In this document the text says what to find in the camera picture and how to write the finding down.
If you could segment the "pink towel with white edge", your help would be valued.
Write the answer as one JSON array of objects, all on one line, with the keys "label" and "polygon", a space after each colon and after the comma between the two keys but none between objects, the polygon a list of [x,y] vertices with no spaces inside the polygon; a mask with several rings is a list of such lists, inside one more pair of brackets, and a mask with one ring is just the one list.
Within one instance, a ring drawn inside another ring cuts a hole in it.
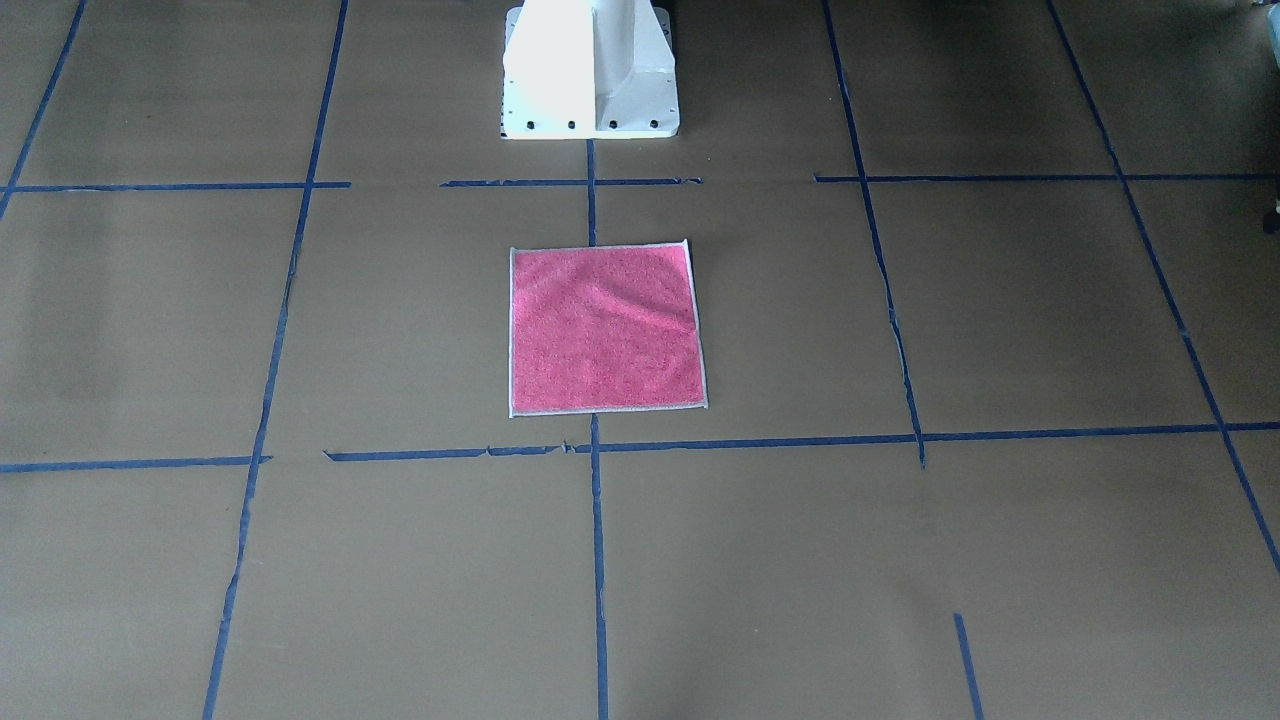
[{"label": "pink towel with white edge", "polygon": [[687,241],[509,251],[508,413],[707,407]]}]

